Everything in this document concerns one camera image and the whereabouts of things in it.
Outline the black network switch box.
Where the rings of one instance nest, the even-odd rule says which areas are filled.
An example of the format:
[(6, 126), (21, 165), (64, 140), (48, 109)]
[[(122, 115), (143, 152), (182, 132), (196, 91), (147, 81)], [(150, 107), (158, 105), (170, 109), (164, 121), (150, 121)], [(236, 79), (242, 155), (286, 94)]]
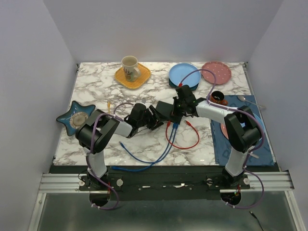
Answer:
[(173, 105), (163, 101), (159, 101), (156, 106), (156, 111), (159, 118), (163, 121), (171, 121), (172, 123), (180, 124), (182, 117), (173, 114)]

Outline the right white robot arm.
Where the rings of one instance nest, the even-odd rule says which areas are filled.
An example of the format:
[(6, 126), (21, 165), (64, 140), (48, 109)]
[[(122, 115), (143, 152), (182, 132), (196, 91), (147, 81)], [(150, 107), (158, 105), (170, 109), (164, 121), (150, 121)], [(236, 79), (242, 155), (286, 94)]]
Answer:
[(261, 147), (257, 143), (264, 140), (262, 126), (248, 106), (236, 108), (214, 103), (209, 97), (197, 99), (188, 85), (180, 85), (176, 93), (173, 116), (204, 117), (225, 125), (231, 153), (221, 182), (224, 187), (233, 188), (239, 183), (238, 176), (244, 171), (248, 155)]

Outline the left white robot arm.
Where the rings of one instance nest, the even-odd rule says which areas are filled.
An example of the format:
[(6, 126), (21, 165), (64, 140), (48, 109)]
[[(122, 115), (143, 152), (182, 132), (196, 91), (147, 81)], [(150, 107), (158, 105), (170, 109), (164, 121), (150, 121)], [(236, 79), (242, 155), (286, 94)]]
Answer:
[(104, 161), (104, 149), (114, 134), (131, 138), (139, 128), (155, 130), (163, 125), (163, 116), (151, 105), (134, 104), (130, 114), (121, 119), (102, 110), (95, 110), (77, 129), (75, 137), (86, 152), (88, 172), (92, 175), (90, 184), (96, 190), (102, 190), (107, 183), (104, 176), (107, 167)]

